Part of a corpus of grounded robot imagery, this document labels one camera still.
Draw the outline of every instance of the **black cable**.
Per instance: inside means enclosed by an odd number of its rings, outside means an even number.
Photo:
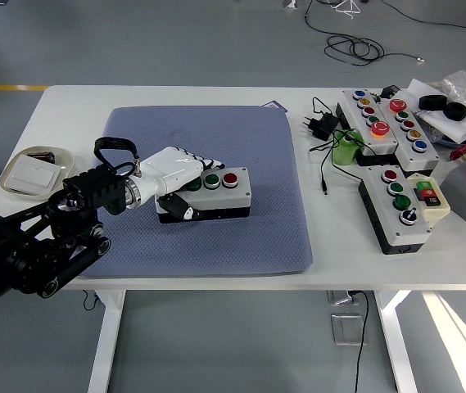
[[[314,104],[314,100],[318,101],[320,104],[325,106],[331,115],[333,114],[333,111],[331,111],[331,108],[329,108],[327,105],[325,105],[323,103],[323,101],[320,100],[318,97],[313,97],[313,113],[321,113],[323,115],[323,111],[317,111],[316,110],[316,105]]]
[[[88,299],[88,292],[85,291],[84,289],[82,289],[82,291],[84,291],[84,294],[85,294],[85,299],[84,299],[84,309],[85,311],[92,311],[94,309],[94,307],[96,307],[96,303],[100,300],[100,298],[98,297],[98,295],[95,293],[94,294],[94,303],[93,303],[93,307],[91,307],[90,309],[87,308],[86,306],[86,302],[87,302],[87,299]]]
[[[367,294],[364,291],[348,291],[349,295],[353,297],[353,295],[357,293],[361,293],[365,296],[365,318],[364,318],[364,326],[362,327],[362,340],[360,341],[360,350],[358,351],[358,359],[356,360],[356,379],[355,379],[355,393],[358,392],[358,378],[360,376],[360,358],[362,357],[362,349],[364,348],[364,335],[365,335],[365,325],[367,324],[367,317],[369,316],[369,299]]]
[[[458,28],[461,28],[461,29],[466,29],[466,26],[464,26],[464,25],[455,25],[455,24],[452,24],[452,23],[444,23],[444,22],[431,22],[431,21],[427,21],[427,20],[416,19],[416,18],[413,18],[412,16],[406,15],[404,12],[400,11],[398,8],[392,6],[392,5],[389,4],[388,2],[385,2],[385,0],[382,0],[382,2],[383,2],[386,6],[389,6],[389,7],[391,7],[393,10],[395,10],[396,12],[398,12],[400,15],[405,16],[407,19],[414,20],[415,22],[425,23],[425,24],[427,24],[427,25],[451,26],[451,27],[458,27]]]
[[[335,131],[338,131],[339,133],[341,133],[340,138],[336,138],[335,133],[333,133],[333,140],[331,140],[329,142],[326,142],[326,143],[323,143],[321,145],[312,147],[311,149],[309,149],[309,152],[311,152],[311,151],[325,151],[325,150],[328,149],[328,154],[325,155],[325,157],[322,160],[322,163],[320,164],[320,182],[322,184],[322,191],[323,191],[324,195],[328,195],[328,185],[327,185],[327,183],[325,181],[325,177],[323,176],[323,164],[325,164],[325,161],[327,160],[327,158],[329,156],[331,156],[331,164],[333,165],[334,168],[340,170],[344,174],[348,174],[349,176],[351,176],[353,178],[356,178],[357,180],[360,180],[360,181],[362,180],[358,176],[356,176],[354,174],[350,174],[349,172],[345,171],[344,169],[340,168],[339,166],[336,166],[334,164],[334,162],[333,162],[333,150],[336,147],[340,146],[340,141],[342,140],[342,138],[349,137],[349,138],[351,138],[352,142],[354,142],[357,147],[359,147],[359,148],[366,147],[375,156],[377,155],[377,153],[371,148],[371,146],[366,145],[365,143],[361,142],[358,139],[353,138],[351,135],[348,134],[350,131],[353,131],[352,129],[346,129],[346,130],[336,129]]]
[[[332,31],[322,30],[317,27],[314,27],[307,20],[309,15],[309,9],[313,4],[313,0],[310,0],[309,6],[305,10],[304,20],[305,24],[312,30],[328,34],[328,45],[323,49],[323,53],[326,56],[332,58],[333,60],[340,61],[342,63],[349,64],[356,67],[368,66],[375,61],[381,60],[386,56],[407,56],[413,59],[416,59],[420,62],[423,62],[421,57],[409,55],[407,53],[385,53],[383,46],[374,39],[371,38],[359,38],[354,35],[344,34],[344,33],[334,33]],[[352,59],[356,59],[359,63],[354,63],[352,61],[344,60],[343,56],[347,56]]]

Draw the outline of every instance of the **black tape roll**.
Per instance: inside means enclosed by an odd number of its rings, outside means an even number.
[[[444,115],[446,115],[449,120],[461,121],[465,119],[466,106],[459,102],[450,102],[444,108]]]
[[[447,97],[441,94],[423,96],[418,100],[418,107],[423,111],[443,111],[447,104]]]

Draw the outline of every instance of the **white plate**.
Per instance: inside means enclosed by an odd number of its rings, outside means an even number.
[[[58,174],[58,178],[56,179],[56,182],[54,183],[52,190],[48,194],[30,195],[30,194],[26,194],[25,192],[19,192],[19,191],[13,190],[12,188],[5,186],[5,180],[7,180],[9,173],[11,172],[14,164],[16,163],[16,160],[18,159],[20,155],[22,154],[27,155],[30,153],[40,153],[43,151],[52,151],[54,153],[54,164],[59,165],[61,167],[60,174]],[[28,147],[20,151],[19,153],[17,153],[9,161],[9,163],[3,170],[2,174],[0,175],[0,187],[3,188],[5,192],[15,194],[18,197],[32,199],[34,201],[44,201],[48,199],[54,192],[63,188],[63,179],[68,178],[70,176],[70,174],[72,173],[72,169],[74,167],[75,167],[75,158],[73,157],[72,154],[70,154],[65,149],[60,149],[59,147],[49,147],[49,146]]]

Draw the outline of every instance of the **power plug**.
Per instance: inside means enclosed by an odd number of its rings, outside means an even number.
[[[309,123],[307,124],[304,122],[304,124],[313,132],[313,136],[315,138],[322,139],[323,141],[327,141],[329,139],[340,122],[340,120],[331,113],[323,113],[320,120],[314,118],[310,119],[309,117],[306,117],[306,119]]]

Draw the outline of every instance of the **robotic arm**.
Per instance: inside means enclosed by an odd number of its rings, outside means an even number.
[[[129,150],[133,162],[115,167],[105,159],[102,149]],[[121,138],[98,139],[94,154],[102,164],[65,179],[63,190],[51,195],[48,202],[0,216],[0,296],[15,288],[47,298],[104,256],[111,240],[102,236],[97,209],[104,207],[118,215],[153,196],[177,191],[205,169],[223,167],[218,161],[204,160],[177,147],[167,147],[140,163],[134,144]],[[125,166],[132,169],[119,174]],[[173,209],[173,214],[183,219],[194,219],[196,213],[183,204]],[[25,221],[34,218],[39,220],[21,229]],[[35,237],[47,227],[53,238],[37,240]]]

